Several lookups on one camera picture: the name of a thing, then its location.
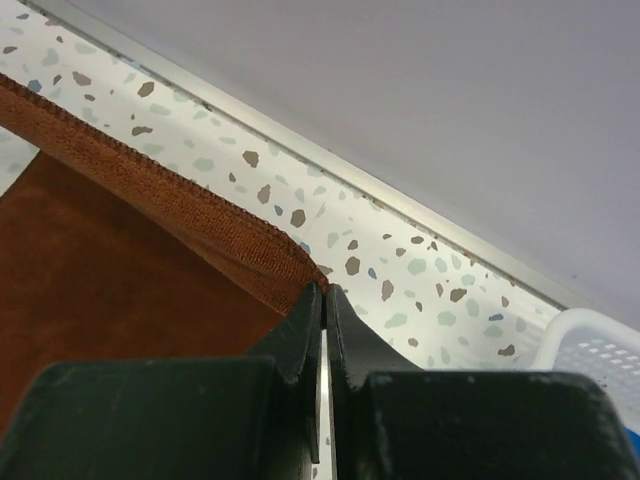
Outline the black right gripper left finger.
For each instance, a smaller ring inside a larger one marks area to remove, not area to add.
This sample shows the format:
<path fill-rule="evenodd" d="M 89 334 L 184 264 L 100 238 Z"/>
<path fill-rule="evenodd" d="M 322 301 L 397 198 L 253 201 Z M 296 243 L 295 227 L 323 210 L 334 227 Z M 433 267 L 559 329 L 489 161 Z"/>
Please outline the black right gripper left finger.
<path fill-rule="evenodd" d="M 62 362 L 1 441 L 5 479 L 307 479 L 319 460 L 323 294 L 245 354 Z"/>

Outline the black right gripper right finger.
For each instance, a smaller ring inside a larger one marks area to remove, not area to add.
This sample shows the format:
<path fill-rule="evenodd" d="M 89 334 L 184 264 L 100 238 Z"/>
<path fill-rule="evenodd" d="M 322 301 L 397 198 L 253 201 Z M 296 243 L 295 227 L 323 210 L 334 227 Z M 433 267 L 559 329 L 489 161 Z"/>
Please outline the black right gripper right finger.
<path fill-rule="evenodd" d="M 340 479 L 635 479 L 614 406 L 586 376 L 424 370 L 325 295 Z"/>

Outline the brown towel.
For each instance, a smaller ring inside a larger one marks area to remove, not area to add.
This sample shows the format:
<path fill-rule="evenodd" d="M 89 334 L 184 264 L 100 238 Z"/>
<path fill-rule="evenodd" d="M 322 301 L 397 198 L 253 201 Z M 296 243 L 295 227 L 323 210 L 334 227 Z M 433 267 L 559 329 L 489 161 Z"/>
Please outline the brown towel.
<path fill-rule="evenodd" d="M 270 223 L 16 81 L 1 124 L 37 153 L 1 197 L 1 422 L 62 361 L 244 353 L 329 282 Z"/>

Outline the blue towel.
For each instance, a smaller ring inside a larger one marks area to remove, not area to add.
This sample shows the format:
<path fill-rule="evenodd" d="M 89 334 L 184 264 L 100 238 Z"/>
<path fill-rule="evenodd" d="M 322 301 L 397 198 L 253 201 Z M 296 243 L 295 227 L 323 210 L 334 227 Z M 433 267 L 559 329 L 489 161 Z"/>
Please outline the blue towel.
<path fill-rule="evenodd" d="M 640 426 L 638 422 L 625 422 L 624 427 L 629 437 L 632 449 L 637 457 L 640 456 Z"/>

